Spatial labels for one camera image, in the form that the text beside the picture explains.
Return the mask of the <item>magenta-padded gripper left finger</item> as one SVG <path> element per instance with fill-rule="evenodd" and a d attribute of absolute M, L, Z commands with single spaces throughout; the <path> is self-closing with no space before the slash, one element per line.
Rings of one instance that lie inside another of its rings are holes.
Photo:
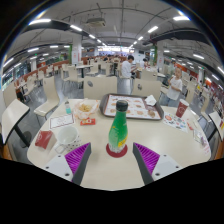
<path fill-rule="evenodd" d="M 44 170 L 80 185 L 90 154 L 91 144 L 84 144 L 66 155 L 56 155 L 44 166 Z"/>

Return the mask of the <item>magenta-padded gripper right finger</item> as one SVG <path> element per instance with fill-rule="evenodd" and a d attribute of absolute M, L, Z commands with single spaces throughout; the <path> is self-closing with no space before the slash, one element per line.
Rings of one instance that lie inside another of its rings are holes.
<path fill-rule="evenodd" d="M 182 169 L 169 155 L 160 155 L 138 143 L 133 144 L 133 154 L 145 185 Z"/>

